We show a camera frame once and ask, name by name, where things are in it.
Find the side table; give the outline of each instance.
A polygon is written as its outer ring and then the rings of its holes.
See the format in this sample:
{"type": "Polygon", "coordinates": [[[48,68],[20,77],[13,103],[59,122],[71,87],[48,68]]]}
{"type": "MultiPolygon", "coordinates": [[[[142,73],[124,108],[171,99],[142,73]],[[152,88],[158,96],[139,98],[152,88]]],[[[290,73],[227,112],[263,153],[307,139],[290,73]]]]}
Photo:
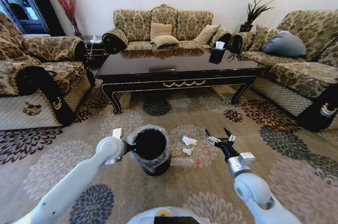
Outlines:
{"type": "MultiPolygon", "coordinates": [[[[103,65],[105,60],[109,57],[109,54],[105,50],[104,44],[101,43],[91,43],[91,35],[85,35],[83,37],[83,42],[86,45],[87,49],[87,65],[91,71],[99,70],[103,65]]],[[[102,36],[96,36],[98,40],[102,39],[102,36]]]]}

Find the floral carpet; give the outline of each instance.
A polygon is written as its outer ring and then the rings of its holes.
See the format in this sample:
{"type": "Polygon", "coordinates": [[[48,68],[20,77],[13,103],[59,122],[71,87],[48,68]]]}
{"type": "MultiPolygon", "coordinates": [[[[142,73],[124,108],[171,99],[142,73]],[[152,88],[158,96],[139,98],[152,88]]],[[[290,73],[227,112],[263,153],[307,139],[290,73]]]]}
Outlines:
{"type": "Polygon", "coordinates": [[[195,167],[170,167],[152,177],[129,155],[101,169],[98,177],[57,223],[126,223],[160,206],[188,208],[214,223],[253,223],[233,189],[220,149],[205,141],[205,128],[237,136],[235,149],[252,152],[253,171],[302,223],[337,223],[338,139],[299,127],[276,106],[252,91],[231,105],[230,87],[153,91],[119,95],[123,113],[97,85],[82,102],[69,127],[0,132],[0,216],[2,222],[29,212],[76,164],[95,153],[96,144],[122,127],[124,137],[142,125],[166,129],[172,157],[185,157],[182,136],[198,140],[195,167]]]}

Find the coffee table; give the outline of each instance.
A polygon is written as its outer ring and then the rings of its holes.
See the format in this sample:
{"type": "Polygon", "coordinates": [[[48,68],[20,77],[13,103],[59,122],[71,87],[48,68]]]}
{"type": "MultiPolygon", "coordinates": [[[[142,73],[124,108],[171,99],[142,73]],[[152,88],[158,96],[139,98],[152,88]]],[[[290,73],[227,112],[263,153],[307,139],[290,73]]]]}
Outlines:
{"type": "Polygon", "coordinates": [[[111,54],[95,77],[103,80],[102,91],[118,115],[118,92],[240,85],[231,100],[236,104],[267,69],[252,60],[239,60],[229,51],[138,50],[111,54]]]}

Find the red decorative branches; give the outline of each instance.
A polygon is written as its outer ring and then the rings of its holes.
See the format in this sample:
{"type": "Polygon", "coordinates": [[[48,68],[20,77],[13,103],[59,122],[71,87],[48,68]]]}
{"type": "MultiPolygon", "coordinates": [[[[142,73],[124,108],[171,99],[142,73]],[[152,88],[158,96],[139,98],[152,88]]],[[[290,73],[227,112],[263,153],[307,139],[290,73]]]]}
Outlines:
{"type": "Polygon", "coordinates": [[[76,0],[57,0],[61,7],[63,8],[64,13],[66,14],[67,18],[71,22],[74,28],[74,34],[80,38],[82,38],[82,34],[79,31],[78,24],[75,20],[75,7],[76,7],[76,0]]]}

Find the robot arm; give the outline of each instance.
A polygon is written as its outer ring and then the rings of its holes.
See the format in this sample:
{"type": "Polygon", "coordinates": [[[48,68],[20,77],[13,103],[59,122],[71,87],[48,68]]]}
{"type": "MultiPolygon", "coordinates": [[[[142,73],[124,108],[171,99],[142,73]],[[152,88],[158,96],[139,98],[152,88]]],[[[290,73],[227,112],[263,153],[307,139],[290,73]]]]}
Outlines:
{"type": "Polygon", "coordinates": [[[238,154],[233,149],[235,136],[224,128],[229,138],[218,139],[212,137],[208,130],[207,141],[222,149],[234,178],[234,189],[238,197],[244,201],[255,218],[256,224],[301,224],[301,222],[286,210],[271,193],[267,182],[251,173],[251,163],[255,157],[251,153],[238,154]]]}
{"type": "Polygon", "coordinates": [[[96,154],[91,159],[80,162],[40,200],[31,212],[13,223],[54,223],[96,178],[100,167],[120,161],[127,149],[128,145],[120,139],[115,137],[102,139],[97,145],[96,154]]]}

